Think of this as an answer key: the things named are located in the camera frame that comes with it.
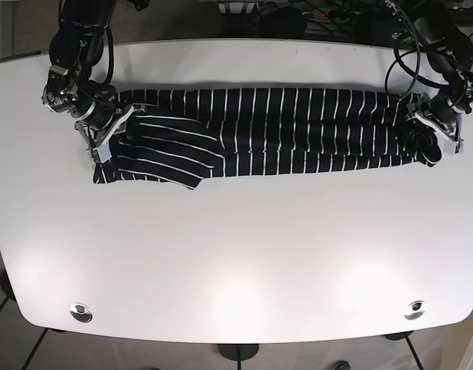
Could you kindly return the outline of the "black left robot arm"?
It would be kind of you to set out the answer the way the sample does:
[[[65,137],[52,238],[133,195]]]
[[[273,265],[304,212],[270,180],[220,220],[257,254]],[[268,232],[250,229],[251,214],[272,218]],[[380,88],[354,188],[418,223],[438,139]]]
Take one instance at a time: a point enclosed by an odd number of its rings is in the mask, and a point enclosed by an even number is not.
[[[463,146],[462,114],[473,104],[473,43],[454,23],[442,1],[387,1],[405,32],[396,37],[394,64],[416,83],[436,89],[407,105],[399,137],[404,150],[437,163]]]

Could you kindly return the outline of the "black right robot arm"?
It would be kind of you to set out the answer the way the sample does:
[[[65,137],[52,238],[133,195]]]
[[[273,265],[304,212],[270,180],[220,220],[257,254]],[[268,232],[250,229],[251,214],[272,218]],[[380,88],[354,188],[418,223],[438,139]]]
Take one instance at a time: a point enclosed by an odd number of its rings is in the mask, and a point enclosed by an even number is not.
[[[109,141],[135,112],[118,103],[111,85],[114,72],[112,30],[115,1],[61,1],[59,30],[49,47],[51,66],[42,103],[68,113],[88,144],[95,163],[112,157]]]

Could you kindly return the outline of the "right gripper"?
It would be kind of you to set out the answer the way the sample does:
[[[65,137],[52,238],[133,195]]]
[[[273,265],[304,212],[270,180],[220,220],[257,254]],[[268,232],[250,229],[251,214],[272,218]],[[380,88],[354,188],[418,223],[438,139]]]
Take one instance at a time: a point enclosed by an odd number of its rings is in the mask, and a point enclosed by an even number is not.
[[[126,123],[135,112],[132,104],[109,106],[102,102],[86,103],[73,109],[74,128],[85,140],[92,163],[105,163],[112,158],[109,141],[116,134],[123,133]]]

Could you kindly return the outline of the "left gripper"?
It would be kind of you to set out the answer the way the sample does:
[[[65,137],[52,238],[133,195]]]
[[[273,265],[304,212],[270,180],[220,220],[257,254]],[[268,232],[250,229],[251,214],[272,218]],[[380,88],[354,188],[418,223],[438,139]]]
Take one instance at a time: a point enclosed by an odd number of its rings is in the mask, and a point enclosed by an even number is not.
[[[414,122],[412,138],[424,155],[456,155],[462,151],[461,114],[453,110],[451,100],[427,94],[408,103],[408,120]]]

